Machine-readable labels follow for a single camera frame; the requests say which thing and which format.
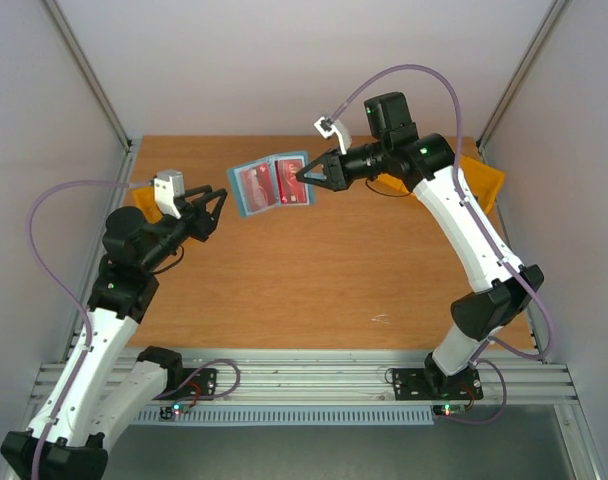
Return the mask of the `red VIP credit card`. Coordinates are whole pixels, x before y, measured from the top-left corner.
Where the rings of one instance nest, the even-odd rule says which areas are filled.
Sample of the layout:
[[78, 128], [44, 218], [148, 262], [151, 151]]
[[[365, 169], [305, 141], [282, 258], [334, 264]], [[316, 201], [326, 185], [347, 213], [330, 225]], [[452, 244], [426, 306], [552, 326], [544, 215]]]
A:
[[308, 190], [296, 174], [304, 167], [303, 157], [281, 157], [274, 162], [280, 201], [285, 205], [306, 205]]

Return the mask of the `teal leather card holder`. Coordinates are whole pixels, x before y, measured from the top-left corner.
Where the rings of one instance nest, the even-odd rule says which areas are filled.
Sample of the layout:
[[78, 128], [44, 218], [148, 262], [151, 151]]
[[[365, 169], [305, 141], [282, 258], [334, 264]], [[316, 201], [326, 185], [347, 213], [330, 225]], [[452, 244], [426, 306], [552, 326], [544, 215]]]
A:
[[233, 198], [242, 218], [281, 206], [310, 206], [313, 188], [296, 173], [309, 163], [305, 151], [269, 155], [227, 170]]

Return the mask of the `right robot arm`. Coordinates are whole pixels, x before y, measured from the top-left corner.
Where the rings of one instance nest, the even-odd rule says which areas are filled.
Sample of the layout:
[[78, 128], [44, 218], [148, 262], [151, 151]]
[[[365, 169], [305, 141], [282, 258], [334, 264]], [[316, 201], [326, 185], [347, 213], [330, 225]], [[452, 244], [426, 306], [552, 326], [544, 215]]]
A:
[[338, 120], [314, 124], [338, 145], [300, 169], [299, 181], [330, 191], [387, 174], [426, 209], [460, 262], [470, 291], [450, 306], [452, 325], [424, 360], [420, 384], [432, 399], [457, 389], [482, 345], [522, 313], [544, 283], [536, 265], [525, 264], [497, 233], [456, 164], [456, 153], [439, 133], [420, 135], [406, 97], [391, 92], [364, 103], [372, 142], [351, 143]]

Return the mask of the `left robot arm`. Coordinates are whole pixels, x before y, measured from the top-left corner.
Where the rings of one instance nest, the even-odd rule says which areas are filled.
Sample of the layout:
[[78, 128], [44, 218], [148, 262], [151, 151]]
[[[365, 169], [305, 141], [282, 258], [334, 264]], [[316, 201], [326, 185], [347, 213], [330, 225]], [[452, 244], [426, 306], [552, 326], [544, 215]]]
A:
[[149, 222], [136, 207], [107, 217], [105, 254], [86, 305], [81, 335], [42, 408], [0, 448], [20, 479], [99, 479], [111, 450], [152, 400], [179, 395], [188, 381], [180, 353], [143, 350], [108, 396], [102, 391], [141, 324], [159, 282], [157, 268], [188, 239], [204, 242], [219, 223], [228, 193], [209, 185], [184, 190], [154, 181], [162, 217]]

